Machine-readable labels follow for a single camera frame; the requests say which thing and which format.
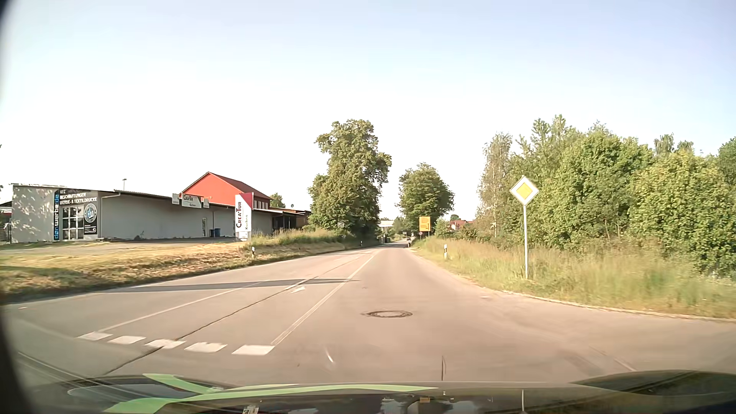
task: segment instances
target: curb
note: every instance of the curb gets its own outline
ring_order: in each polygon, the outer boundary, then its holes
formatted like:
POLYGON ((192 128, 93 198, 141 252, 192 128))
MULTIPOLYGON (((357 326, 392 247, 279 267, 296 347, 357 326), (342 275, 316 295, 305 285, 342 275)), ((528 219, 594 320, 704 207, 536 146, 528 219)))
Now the curb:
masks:
POLYGON ((411 252, 414 254, 415 257, 419 259, 423 259, 434 266, 444 270, 445 272, 448 272, 449 274, 462 279, 463 281, 469 282, 477 287, 480 287, 484 290, 490 290, 491 292, 502 292, 507 293, 509 295, 516 295, 516 296, 523 296, 525 298, 531 298, 531 299, 537 299, 539 301, 545 301, 545 302, 552 302, 553 304, 561 304, 561 305, 569 305, 569 306, 577 306, 578 308, 587 308, 587 309, 595 309, 595 310, 603 310, 608 312, 622 312, 622 313, 632 313, 635 315, 648 315, 648 316, 658 316, 658 317, 669 317, 673 319, 691 319, 691 320, 707 320, 709 322, 721 322, 721 323, 736 323, 736 319, 730 318, 730 317, 713 317, 713 316, 698 316, 698 315, 685 315, 682 313, 664 313, 664 312, 654 312, 654 311, 642 311, 642 310, 636 310, 636 309, 624 309, 624 308, 613 308, 610 306, 596 306, 596 305, 586 305, 586 304, 579 304, 577 302, 569 302, 569 301, 560 301, 559 299, 552 299, 552 298, 543 298, 541 296, 534 296, 529 295, 528 293, 520 293, 520 292, 512 292, 511 290, 495 290, 491 289, 489 287, 481 286, 480 284, 476 283, 472 279, 468 278, 467 276, 458 275, 456 273, 450 272, 449 270, 443 268, 442 266, 439 266, 437 263, 431 261, 430 259, 427 259, 426 257, 421 257, 416 253, 415 248, 411 248, 411 252))

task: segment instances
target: logo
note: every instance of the logo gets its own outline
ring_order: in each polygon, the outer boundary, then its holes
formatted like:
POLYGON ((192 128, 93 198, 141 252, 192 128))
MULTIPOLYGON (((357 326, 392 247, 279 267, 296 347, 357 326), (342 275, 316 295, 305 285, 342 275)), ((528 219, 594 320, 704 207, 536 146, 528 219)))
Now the logo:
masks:
POLYGON ((94 220, 97 220, 97 206, 90 203, 85 207, 85 221, 94 222, 94 220))

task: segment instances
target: building facade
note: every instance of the building facade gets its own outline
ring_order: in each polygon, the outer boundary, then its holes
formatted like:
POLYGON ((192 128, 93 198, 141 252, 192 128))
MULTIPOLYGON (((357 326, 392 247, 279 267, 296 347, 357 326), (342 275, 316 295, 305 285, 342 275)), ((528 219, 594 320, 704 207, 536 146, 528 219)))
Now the building facade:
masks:
POLYGON ((171 197, 13 184, 11 242, 234 237, 236 194, 252 204, 250 234, 296 228, 305 217, 303 211, 270 208, 265 194, 209 172, 171 197))

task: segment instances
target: storefront sign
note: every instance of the storefront sign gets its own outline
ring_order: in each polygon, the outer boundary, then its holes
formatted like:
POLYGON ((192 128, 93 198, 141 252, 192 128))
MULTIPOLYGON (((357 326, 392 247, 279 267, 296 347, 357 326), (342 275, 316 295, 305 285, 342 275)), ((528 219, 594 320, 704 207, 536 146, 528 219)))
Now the storefront sign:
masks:
POLYGON ((196 195, 182 194, 182 207, 202 208, 202 202, 196 195))
POLYGON ((235 195, 235 237, 247 239, 250 232, 252 209, 240 194, 235 195))

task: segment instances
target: advertising sign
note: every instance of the advertising sign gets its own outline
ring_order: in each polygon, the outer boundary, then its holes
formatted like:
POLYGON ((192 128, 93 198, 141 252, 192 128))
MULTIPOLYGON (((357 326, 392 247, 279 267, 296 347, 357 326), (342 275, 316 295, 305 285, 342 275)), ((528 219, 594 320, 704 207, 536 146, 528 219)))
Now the advertising sign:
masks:
POLYGON ((54 241, 59 240, 59 190, 54 193, 54 241))
POLYGON ((235 237, 247 239, 251 231, 252 209, 240 194, 235 195, 235 237))
POLYGON ((54 240, 58 240, 59 210, 74 206, 84 217, 84 234, 97 234, 97 192, 79 189, 58 189, 54 194, 54 240))

